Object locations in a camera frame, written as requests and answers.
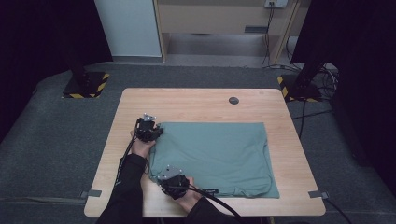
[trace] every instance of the black cable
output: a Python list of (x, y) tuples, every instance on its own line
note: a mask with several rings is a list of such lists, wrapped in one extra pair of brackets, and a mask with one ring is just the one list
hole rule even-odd
[(294, 63), (291, 63), (291, 57), (293, 56), (293, 54), (289, 51), (289, 39), (290, 39), (290, 36), (288, 37), (288, 40), (286, 41), (286, 52), (288, 54), (288, 59), (289, 59), (291, 65), (293, 65), (295, 68), (297, 68), (299, 71), (301, 71), (302, 68), (298, 67)]
[(300, 117), (295, 117), (295, 118), (292, 118), (292, 119), (302, 119), (302, 118), (314, 117), (316, 115), (327, 114), (327, 113), (332, 113), (332, 112), (333, 112), (332, 110), (325, 110), (325, 111), (322, 111), (322, 112), (313, 113), (313, 114), (309, 114), (309, 115), (304, 115), (304, 116), (300, 116)]
[(51, 197), (17, 197), (17, 198), (0, 198), (0, 203), (85, 203), (81, 198), (51, 198)]
[(332, 203), (329, 199), (323, 199), (325, 202), (331, 204), (337, 211), (344, 217), (347, 223), (352, 224), (352, 221), (347, 217), (347, 215), (337, 206), (335, 203)]
[(262, 60), (262, 67), (264, 65), (265, 59), (268, 57), (268, 66), (270, 66), (270, 36), (269, 36), (269, 31), (270, 31), (270, 26), (271, 26), (271, 21), (272, 18), (274, 17), (274, 3), (270, 3), (270, 15), (268, 17), (268, 23), (267, 23), (267, 33), (265, 33), (264, 36), (264, 42), (265, 42), (265, 57), (264, 60)]
[(300, 127), (300, 132), (298, 134), (298, 138), (301, 139), (301, 136), (303, 134), (303, 127), (304, 127), (304, 117), (305, 117), (305, 105), (306, 105), (306, 100), (304, 100), (304, 104), (303, 104), (303, 115), (301, 117), (301, 127)]
[(138, 124), (138, 122), (136, 122), (136, 125), (134, 126), (134, 136), (132, 137), (131, 142), (129, 142), (128, 147), (125, 149), (125, 152), (124, 152), (124, 154), (122, 156), (122, 159), (120, 161), (120, 165), (119, 165), (119, 169), (117, 171), (117, 177), (116, 177), (116, 181), (114, 183), (114, 186), (119, 184), (120, 174), (121, 174), (121, 170), (123, 168), (123, 164), (125, 162), (125, 158), (126, 158), (126, 156), (128, 156), (128, 152), (129, 152), (129, 150), (131, 150), (131, 147), (134, 144), (134, 140), (136, 140), (137, 124)]
[(327, 69), (320, 71), (320, 73), (324, 73), (322, 78), (322, 87), (319, 87), (318, 90), (322, 95), (331, 99), (336, 91), (336, 85), (338, 83), (337, 78)]
[(195, 191), (195, 192), (205, 196), (206, 198), (209, 198), (209, 199), (215, 201), (216, 203), (220, 204), (221, 206), (223, 206), (224, 208), (229, 210), (231, 213), (233, 213), (233, 215), (235, 216), (236, 220), (238, 220), (240, 223), (242, 223), (242, 224), (246, 223), (245, 220), (242, 219), (242, 217), (235, 210), (233, 210), (231, 208), (231, 206), (228, 205), (227, 203), (224, 203), (222, 200), (216, 198), (215, 196), (212, 196), (211, 194), (208, 194), (208, 193), (204, 192), (203, 190), (200, 190), (200, 189), (196, 188), (193, 185), (190, 185), (190, 186), (191, 186), (191, 188), (185, 188), (185, 187), (169, 187), (169, 188), (171, 188), (171, 189), (189, 189), (189, 190)]

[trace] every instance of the black circular marker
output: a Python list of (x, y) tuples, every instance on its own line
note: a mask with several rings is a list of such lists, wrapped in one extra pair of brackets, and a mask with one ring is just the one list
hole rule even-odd
[(236, 97), (230, 97), (230, 99), (228, 100), (230, 102), (230, 104), (232, 105), (237, 105), (239, 103), (238, 98)]

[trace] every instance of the green cloth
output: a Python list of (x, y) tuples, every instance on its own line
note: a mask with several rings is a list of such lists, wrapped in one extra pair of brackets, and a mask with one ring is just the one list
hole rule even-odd
[(150, 151), (150, 178), (167, 165), (218, 197), (279, 198), (263, 123), (164, 122)]

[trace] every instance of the white wall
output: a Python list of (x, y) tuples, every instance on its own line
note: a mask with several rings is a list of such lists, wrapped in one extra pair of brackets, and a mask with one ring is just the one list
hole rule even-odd
[(113, 56), (161, 57), (150, 0), (95, 0)]

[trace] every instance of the yellow and black hazard tape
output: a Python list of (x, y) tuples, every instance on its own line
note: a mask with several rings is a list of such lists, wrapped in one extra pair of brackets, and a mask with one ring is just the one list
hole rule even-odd
[(72, 92), (67, 94), (64, 93), (64, 98), (75, 98), (75, 99), (97, 98), (100, 96), (103, 89), (105, 88), (109, 76), (110, 76), (109, 74), (104, 73), (102, 80), (100, 81), (100, 83), (98, 83), (99, 86), (95, 92), (89, 92), (89, 93)]
[[(290, 97), (288, 88), (285, 84), (285, 81), (283, 80), (283, 77), (277, 77), (277, 82), (279, 83), (280, 90), (282, 91), (283, 98), (285, 99), (285, 102), (291, 102), (295, 100), (300, 100), (302, 101), (303, 99), (295, 99), (293, 97)], [(305, 101), (307, 102), (318, 102), (320, 99), (315, 99), (315, 98), (304, 98)]]

